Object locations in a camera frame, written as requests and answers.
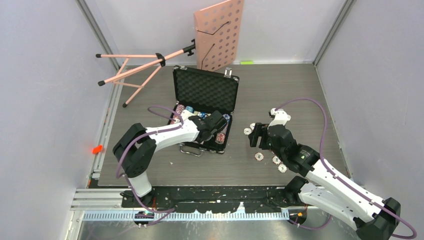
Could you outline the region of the orange clip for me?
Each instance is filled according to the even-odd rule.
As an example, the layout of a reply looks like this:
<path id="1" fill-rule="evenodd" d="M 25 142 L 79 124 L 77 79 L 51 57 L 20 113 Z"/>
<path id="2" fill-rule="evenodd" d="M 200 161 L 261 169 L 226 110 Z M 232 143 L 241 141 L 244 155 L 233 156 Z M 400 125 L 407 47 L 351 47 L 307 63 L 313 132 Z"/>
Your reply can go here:
<path id="1" fill-rule="evenodd" d="M 94 148 L 92 149 L 91 153 L 92 153 L 93 155 L 96 155 L 96 154 L 101 153 L 101 152 L 102 152 L 102 150 L 103 150 L 103 146 L 100 144 L 100 145 L 97 145 L 96 147 L 94 147 Z"/>

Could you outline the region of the blue yellow chip stack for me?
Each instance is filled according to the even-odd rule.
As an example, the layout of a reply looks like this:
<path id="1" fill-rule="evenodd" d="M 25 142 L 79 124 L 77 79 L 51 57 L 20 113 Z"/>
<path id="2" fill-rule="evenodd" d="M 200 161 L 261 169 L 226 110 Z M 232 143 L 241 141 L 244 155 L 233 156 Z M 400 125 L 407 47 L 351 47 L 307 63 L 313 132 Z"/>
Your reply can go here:
<path id="1" fill-rule="evenodd" d="M 191 106 L 186 106 L 185 110 L 187 110 L 190 113 L 194 113 L 194 109 Z"/>

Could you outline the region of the red white chip stack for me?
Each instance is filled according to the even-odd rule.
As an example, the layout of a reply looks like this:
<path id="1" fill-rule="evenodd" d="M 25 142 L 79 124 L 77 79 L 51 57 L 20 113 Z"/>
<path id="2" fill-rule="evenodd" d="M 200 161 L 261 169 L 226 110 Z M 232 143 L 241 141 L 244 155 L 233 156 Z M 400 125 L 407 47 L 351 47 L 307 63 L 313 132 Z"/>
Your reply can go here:
<path id="1" fill-rule="evenodd" d="M 180 122 L 180 117 L 179 115 L 181 115 L 181 113 L 185 110 L 185 106 L 182 104 L 178 104 L 176 109 L 175 109 L 175 113 L 172 115 L 172 120 L 171 120 L 171 124 L 176 124 Z"/>

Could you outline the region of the pink music stand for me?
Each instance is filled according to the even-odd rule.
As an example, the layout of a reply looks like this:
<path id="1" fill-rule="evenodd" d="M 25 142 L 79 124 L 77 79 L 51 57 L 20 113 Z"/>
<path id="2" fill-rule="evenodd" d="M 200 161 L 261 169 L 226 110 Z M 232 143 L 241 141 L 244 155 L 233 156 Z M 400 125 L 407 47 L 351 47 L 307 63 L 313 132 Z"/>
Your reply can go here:
<path id="1" fill-rule="evenodd" d="M 101 58 L 123 58 L 124 62 L 115 76 L 100 80 L 97 84 L 104 86 L 111 83 L 135 88 L 135 92 L 123 103 L 123 107 L 163 69 L 169 60 L 186 54 L 196 56 L 196 67 L 210 72 L 217 71 L 233 63 L 237 56 L 240 38 L 242 15 L 245 2 L 243 0 L 225 0 L 194 12 L 194 38 L 191 44 L 168 55 L 155 54 L 96 54 Z M 125 78 L 145 69 L 155 70 L 142 84 L 124 82 Z"/>

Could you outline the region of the black poker set case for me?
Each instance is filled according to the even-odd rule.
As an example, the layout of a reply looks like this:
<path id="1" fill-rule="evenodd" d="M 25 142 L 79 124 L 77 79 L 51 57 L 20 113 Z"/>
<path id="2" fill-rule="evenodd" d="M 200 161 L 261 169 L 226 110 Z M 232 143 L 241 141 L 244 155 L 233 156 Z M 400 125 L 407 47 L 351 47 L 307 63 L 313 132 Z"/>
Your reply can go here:
<path id="1" fill-rule="evenodd" d="M 197 142 L 181 142 L 179 149 L 182 153 L 200 157 L 203 152 L 224 154 L 230 129 L 233 122 L 240 78 L 232 73 L 232 68 L 226 67 L 224 73 L 201 70 L 176 65 L 173 67 L 174 93 L 177 105 L 190 106 L 194 113 L 211 114 L 219 111 L 230 115 L 229 126 L 224 144 L 215 142 L 217 132 L 210 140 Z"/>

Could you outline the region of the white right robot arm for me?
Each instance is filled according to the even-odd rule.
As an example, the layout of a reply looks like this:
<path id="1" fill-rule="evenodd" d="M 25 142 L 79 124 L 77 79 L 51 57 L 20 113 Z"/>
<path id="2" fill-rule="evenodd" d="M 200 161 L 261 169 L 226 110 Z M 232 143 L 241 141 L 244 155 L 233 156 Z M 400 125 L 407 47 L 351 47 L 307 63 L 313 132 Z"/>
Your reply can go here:
<path id="1" fill-rule="evenodd" d="M 382 199 L 336 170 L 313 148 L 297 143 L 283 124 L 255 123 L 251 147 L 270 150 L 296 176 L 285 187 L 291 205 L 316 206 L 355 230 L 362 240 L 388 240 L 399 225 L 401 205 Z"/>

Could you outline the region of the blue red chip stack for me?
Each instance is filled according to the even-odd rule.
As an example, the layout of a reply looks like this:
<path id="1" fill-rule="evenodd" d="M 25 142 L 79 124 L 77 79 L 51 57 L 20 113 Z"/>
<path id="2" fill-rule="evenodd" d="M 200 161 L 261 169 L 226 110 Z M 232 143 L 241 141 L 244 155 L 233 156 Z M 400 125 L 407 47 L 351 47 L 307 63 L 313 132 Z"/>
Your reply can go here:
<path id="1" fill-rule="evenodd" d="M 226 119 L 227 124 L 225 125 L 224 129 L 223 129 L 223 130 L 221 130 L 221 131 L 217 134 L 217 136 L 216 136 L 216 138 L 215 138 L 215 142 L 216 142 L 217 144 L 220 144 L 220 145 L 224 144 L 224 142 L 225 142 L 225 139 L 226 139 L 226 133 L 227 133 L 227 130 L 228 130 L 228 127 L 229 127 L 230 119 L 231 119 L 231 116 L 230 116 L 230 115 L 228 115 L 228 114 L 224 114 L 224 115 L 223 115 L 223 117 Z"/>

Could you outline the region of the green tape piece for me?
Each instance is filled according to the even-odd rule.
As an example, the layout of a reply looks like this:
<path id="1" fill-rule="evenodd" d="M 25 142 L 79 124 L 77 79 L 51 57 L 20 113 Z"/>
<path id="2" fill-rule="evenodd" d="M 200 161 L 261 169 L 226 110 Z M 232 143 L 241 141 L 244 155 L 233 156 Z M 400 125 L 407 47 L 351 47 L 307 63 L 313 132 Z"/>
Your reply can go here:
<path id="1" fill-rule="evenodd" d="M 255 64 L 254 61 L 241 61 L 240 65 L 253 65 Z"/>

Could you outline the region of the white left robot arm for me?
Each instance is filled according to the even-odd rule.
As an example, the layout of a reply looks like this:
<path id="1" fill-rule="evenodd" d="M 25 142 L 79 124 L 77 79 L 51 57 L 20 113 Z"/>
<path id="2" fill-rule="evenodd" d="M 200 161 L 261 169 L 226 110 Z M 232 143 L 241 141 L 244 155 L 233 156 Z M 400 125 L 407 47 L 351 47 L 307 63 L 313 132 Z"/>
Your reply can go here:
<path id="1" fill-rule="evenodd" d="M 112 149 L 135 191 L 134 200 L 141 207 L 148 207 L 154 199 L 147 168 L 156 152 L 180 143 L 209 141 L 228 124 L 217 110 L 204 118 L 184 110 L 179 118 L 179 122 L 161 127 L 135 123 Z"/>

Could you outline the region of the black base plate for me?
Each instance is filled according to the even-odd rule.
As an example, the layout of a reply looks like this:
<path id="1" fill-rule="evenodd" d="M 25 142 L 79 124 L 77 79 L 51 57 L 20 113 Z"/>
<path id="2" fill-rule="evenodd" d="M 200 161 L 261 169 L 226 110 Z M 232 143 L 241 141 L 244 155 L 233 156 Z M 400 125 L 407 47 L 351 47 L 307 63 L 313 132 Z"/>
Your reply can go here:
<path id="1" fill-rule="evenodd" d="M 213 214 L 276 213 L 281 208 L 307 210 L 293 192 L 278 186 L 155 186 L 146 196 L 136 200 L 131 190 L 120 193 L 123 208 L 148 207 L 159 212 Z"/>

